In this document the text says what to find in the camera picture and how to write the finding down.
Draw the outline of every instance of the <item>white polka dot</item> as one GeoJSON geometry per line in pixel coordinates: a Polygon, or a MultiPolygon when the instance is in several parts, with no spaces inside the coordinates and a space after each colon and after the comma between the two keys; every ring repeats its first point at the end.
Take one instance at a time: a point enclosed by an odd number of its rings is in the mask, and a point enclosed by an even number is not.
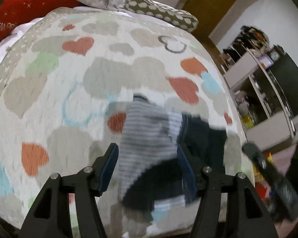
{"type": "Polygon", "coordinates": [[[149,5],[148,7],[149,7],[150,10],[156,10],[157,9],[156,6],[153,6],[153,5],[149,5]]]}
{"type": "Polygon", "coordinates": [[[129,5],[130,5],[130,6],[136,6],[136,5],[137,5],[137,2],[136,2],[136,1],[131,1],[131,2],[129,3],[129,5]]]}
{"type": "Polygon", "coordinates": [[[187,24],[191,24],[191,20],[189,18],[184,18],[184,21],[187,23],[187,24]]]}
{"type": "Polygon", "coordinates": [[[138,3],[138,5],[140,8],[147,8],[148,6],[148,4],[146,4],[145,2],[138,3]]]}
{"type": "Polygon", "coordinates": [[[179,20],[183,20],[183,17],[181,15],[175,15],[179,20]]]}

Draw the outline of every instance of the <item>clock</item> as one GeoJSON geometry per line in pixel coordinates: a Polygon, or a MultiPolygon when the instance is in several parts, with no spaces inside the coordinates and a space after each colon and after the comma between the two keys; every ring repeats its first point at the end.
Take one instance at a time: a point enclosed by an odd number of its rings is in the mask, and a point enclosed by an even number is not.
{"type": "Polygon", "coordinates": [[[273,62],[276,62],[284,54],[284,49],[279,45],[274,45],[273,49],[267,53],[267,55],[273,62]]]}

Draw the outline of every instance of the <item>gray striped fabric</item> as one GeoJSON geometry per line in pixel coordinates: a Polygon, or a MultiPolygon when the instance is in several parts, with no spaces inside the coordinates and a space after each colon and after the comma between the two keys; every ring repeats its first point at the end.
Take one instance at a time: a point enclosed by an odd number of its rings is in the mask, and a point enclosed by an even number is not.
{"type": "Polygon", "coordinates": [[[151,166],[177,157],[182,114],[168,112],[135,96],[127,109],[119,146],[120,199],[151,166]]]}

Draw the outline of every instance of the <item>red pillow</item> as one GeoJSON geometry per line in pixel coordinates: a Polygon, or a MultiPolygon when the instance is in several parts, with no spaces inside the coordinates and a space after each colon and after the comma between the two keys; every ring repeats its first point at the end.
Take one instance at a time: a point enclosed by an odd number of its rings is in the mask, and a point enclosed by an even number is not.
{"type": "Polygon", "coordinates": [[[80,5],[76,0],[4,0],[0,5],[0,41],[20,24],[44,17],[59,7],[80,5]]]}

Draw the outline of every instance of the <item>bed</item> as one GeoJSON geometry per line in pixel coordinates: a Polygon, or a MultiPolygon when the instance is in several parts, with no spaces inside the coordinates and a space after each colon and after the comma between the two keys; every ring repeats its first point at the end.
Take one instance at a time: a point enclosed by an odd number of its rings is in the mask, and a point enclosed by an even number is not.
{"type": "MultiPolygon", "coordinates": [[[[111,142],[119,145],[120,115],[134,93],[226,129],[226,174],[243,171],[253,181],[252,165],[241,153],[246,138],[228,89],[190,33],[148,15],[91,7],[58,8],[22,27],[13,41],[8,37],[0,44],[4,220],[20,228],[51,173],[77,173],[111,142]]],[[[139,212],[123,207],[118,191],[115,169],[107,192],[96,199],[109,237],[188,232],[198,209],[195,202],[139,212]]],[[[79,237],[74,195],[70,211],[74,237],[79,237]]],[[[225,214],[223,196],[221,221],[225,214]]]]}

